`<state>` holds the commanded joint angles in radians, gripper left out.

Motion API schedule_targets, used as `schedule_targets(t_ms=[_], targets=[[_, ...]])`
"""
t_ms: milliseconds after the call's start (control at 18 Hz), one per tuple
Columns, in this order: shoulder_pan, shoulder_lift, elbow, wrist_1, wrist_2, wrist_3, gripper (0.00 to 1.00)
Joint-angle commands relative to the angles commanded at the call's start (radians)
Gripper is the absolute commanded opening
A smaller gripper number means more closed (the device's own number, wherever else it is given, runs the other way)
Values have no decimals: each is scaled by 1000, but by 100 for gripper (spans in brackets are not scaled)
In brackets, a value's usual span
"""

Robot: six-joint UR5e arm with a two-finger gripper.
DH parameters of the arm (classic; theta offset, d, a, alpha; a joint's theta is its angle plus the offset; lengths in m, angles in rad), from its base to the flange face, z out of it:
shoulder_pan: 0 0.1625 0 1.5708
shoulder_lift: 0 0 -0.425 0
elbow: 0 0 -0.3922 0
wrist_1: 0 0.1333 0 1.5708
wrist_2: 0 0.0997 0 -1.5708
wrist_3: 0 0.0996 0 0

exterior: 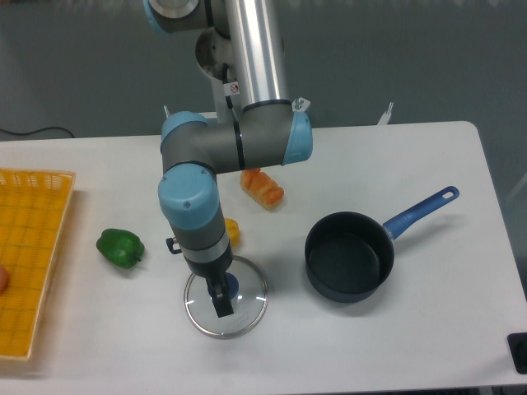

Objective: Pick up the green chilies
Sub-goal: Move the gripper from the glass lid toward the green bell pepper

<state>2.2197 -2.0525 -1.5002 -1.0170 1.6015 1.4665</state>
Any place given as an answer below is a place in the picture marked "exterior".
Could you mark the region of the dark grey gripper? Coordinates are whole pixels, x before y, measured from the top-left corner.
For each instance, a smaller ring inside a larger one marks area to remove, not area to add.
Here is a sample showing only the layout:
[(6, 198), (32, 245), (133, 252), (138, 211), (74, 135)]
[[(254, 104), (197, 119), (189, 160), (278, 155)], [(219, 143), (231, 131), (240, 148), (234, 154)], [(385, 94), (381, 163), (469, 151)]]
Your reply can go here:
[(226, 271), (232, 263), (233, 256), (223, 254), (221, 257), (206, 263), (197, 263), (189, 258), (185, 260), (195, 275), (205, 279), (209, 294), (215, 295), (212, 297), (212, 303), (217, 317), (224, 318), (232, 315), (234, 309), (231, 304), (231, 288)]

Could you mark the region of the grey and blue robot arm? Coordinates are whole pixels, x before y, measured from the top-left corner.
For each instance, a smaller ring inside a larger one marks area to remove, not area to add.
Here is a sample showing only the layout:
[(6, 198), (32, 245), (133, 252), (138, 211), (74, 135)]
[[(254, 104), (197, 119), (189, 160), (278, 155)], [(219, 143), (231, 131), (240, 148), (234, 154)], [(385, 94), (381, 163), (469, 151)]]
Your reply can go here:
[(240, 112), (210, 124), (202, 115), (169, 115), (161, 128), (161, 210), (191, 271), (202, 277), (218, 317), (231, 315), (226, 272), (233, 255), (217, 176), (310, 158), (310, 120), (287, 91), (283, 44), (271, 1), (146, 1), (151, 24), (166, 33), (202, 29), (226, 40), (226, 70), (239, 87)]

